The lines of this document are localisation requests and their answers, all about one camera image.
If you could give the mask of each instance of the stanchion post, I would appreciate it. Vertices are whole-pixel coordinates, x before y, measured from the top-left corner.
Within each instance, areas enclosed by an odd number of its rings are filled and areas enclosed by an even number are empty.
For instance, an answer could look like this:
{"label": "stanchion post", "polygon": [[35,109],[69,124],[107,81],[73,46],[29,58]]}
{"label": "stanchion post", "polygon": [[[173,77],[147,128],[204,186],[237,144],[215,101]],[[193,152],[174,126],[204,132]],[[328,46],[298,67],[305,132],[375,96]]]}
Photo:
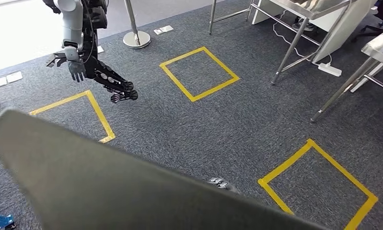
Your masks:
{"label": "stanchion post", "polygon": [[140,49],[149,45],[149,43],[151,42],[150,35],[146,32],[138,31],[138,29],[136,28],[135,15],[133,14],[132,4],[130,0],[125,0],[125,5],[127,7],[132,32],[129,32],[124,36],[124,44],[132,49]]}

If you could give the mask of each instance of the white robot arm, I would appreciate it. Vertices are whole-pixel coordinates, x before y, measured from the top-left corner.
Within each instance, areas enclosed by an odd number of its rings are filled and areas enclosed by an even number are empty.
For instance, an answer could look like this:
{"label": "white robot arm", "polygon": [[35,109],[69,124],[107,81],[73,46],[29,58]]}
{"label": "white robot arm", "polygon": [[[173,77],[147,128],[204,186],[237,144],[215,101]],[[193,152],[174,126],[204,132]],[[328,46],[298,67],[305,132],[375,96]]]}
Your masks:
{"label": "white robot arm", "polygon": [[81,0],[54,0],[54,5],[63,14],[63,43],[67,60],[77,61],[78,52],[82,50],[82,16],[83,6]]}

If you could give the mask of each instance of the power strip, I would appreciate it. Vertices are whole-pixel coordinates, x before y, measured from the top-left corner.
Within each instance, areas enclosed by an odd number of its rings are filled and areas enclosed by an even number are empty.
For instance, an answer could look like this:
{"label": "power strip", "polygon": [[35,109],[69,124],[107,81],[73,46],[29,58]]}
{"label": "power strip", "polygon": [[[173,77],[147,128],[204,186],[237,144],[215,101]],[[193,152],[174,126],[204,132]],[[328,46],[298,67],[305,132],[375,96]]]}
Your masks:
{"label": "power strip", "polygon": [[321,63],[318,66],[318,69],[320,69],[324,72],[327,72],[329,74],[332,74],[334,76],[337,76],[337,77],[341,76],[341,73],[342,73],[342,70],[330,66],[329,63],[328,64]]}

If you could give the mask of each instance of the yellow tape square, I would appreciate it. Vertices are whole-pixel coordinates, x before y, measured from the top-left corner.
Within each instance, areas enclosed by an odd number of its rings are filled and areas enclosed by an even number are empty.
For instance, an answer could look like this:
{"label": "yellow tape square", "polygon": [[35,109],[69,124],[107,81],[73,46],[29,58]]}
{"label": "yellow tape square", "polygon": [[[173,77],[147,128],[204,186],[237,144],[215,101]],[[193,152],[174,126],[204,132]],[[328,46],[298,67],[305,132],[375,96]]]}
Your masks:
{"label": "yellow tape square", "polygon": [[356,187],[358,187],[363,193],[365,193],[368,196],[366,202],[360,207],[360,209],[345,227],[346,230],[356,229],[356,227],[360,224],[360,222],[363,220],[366,214],[372,209],[373,205],[378,201],[378,198],[311,139],[308,139],[307,143],[296,153],[294,153],[293,156],[291,156],[289,159],[287,159],[285,162],[283,162],[265,177],[257,180],[257,182],[266,190],[270,197],[272,197],[272,199],[280,206],[280,208],[283,211],[294,215],[292,210],[286,205],[286,203],[284,203],[284,201],[276,194],[276,192],[269,186],[268,183],[274,178],[276,178],[278,175],[280,175],[287,168],[292,166],[301,156],[303,156],[308,150],[310,150],[310,148],[314,148],[317,152],[319,152],[325,159],[327,159],[327,161],[329,161],[342,174],[344,174]]}
{"label": "yellow tape square", "polygon": [[[167,65],[175,62],[175,61],[178,61],[180,59],[183,59],[183,58],[186,58],[190,55],[193,55],[195,53],[198,53],[198,52],[201,52],[201,51],[204,51],[208,56],[210,56],[218,65],[220,65],[229,75],[231,75],[231,79],[229,79],[228,81],[224,82],[224,83],[221,83],[220,85],[218,86],[215,86],[214,88],[212,89],[209,89],[205,92],[202,92],[200,93],[199,95],[196,95],[196,96],[193,96],[185,87],[184,85],[173,75],[173,73],[167,68]],[[230,70],[228,67],[226,67],[224,65],[224,63],[222,63],[217,57],[215,57],[207,48],[205,48],[204,46],[201,47],[201,48],[198,48],[196,50],[193,50],[191,52],[188,52],[186,54],[183,54],[183,55],[180,55],[178,57],[175,57],[171,60],[168,60],[162,64],[159,65],[163,70],[164,72],[166,72],[166,74],[173,80],[173,82],[179,87],[179,89],[190,99],[190,101],[192,102],[195,102],[207,95],[210,95],[222,88],[224,88],[225,86],[239,80],[239,77],[234,73],[232,72],[232,70]]]}
{"label": "yellow tape square", "polygon": [[115,138],[115,134],[112,132],[112,129],[109,126],[109,123],[106,121],[106,118],[105,118],[103,112],[101,111],[100,106],[98,105],[97,101],[94,98],[94,95],[91,93],[90,90],[81,92],[79,94],[76,94],[76,95],[73,95],[71,97],[65,98],[65,99],[60,100],[58,102],[54,102],[52,104],[43,106],[42,108],[39,108],[39,109],[31,111],[29,114],[30,115],[36,115],[38,113],[44,112],[46,110],[49,110],[51,108],[57,107],[57,106],[62,105],[62,104],[65,104],[67,102],[71,102],[73,100],[76,100],[76,99],[78,99],[80,97],[84,97],[84,96],[87,96],[88,100],[91,103],[91,106],[93,107],[95,113],[97,114],[98,119],[101,121],[101,123],[102,123],[102,125],[103,125],[103,127],[105,129],[105,132],[107,134],[107,136],[105,138],[103,138],[103,139],[101,139],[99,141],[101,143],[107,143],[110,140],[114,139]]}

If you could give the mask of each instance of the carpet floor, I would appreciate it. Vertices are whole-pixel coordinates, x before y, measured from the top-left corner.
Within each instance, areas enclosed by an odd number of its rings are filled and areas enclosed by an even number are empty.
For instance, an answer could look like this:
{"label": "carpet floor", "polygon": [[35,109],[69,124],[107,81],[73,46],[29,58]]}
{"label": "carpet floor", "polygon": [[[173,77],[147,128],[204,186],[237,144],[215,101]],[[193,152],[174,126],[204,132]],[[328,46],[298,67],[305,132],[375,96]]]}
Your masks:
{"label": "carpet floor", "polygon": [[[227,0],[218,3],[216,14],[245,7],[246,1]],[[101,85],[91,80],[76,83],[66,65],[49,69],[46,58],[39,58],[20,69],[22,80],[0,88],[0,111],[12,107],[30,112],[90,90],[116,135],[108,145],[202,180],[224,177],[244,196],[275,208],[279,206],[257,180],[310,138],[378,197],[359,229],[383,229],[383,89],[368,82],[356,93],[342,96],[317,123],[310,123],[310,117],[366,60],[360,49],[370,38],[346,42],[332,54],[332,65],[343,71],[339,78],[301,63],[271,86],[289,47],[274,35],[273,22],[251,25],[240,15],[214,24],[210,36],[209,14],[207,6],[142,26],[152,41],[140,50],[123,45],[125,33],[102,39],[105,52],[99,59],[134,82],[136,101],[113,104]],[[289,23],[294,19],[283,18]],[[359,28],[377,22],[368,15]],[[153,32],[166,25],[174,30]],[[277,30],[292,40],[291,31],[282,26]],[[191,102],[159,65],[203,46],[239,80]],[[308,54],[315,46],[301,39],[298,49]],[[296,58],[292,55],[289,62]],[[193,96],[232,79],[205,51],[167,68]],[[383,71],[378,78],[383,81]],[[106,136],[85,97],[37,116],[96,140]],[[268,184],[296,215],[331,229],[345,228],[368,199],[315,148]],[[32,207],[1,163],[0,214],[13,214],[20,230],[40,229]]]}

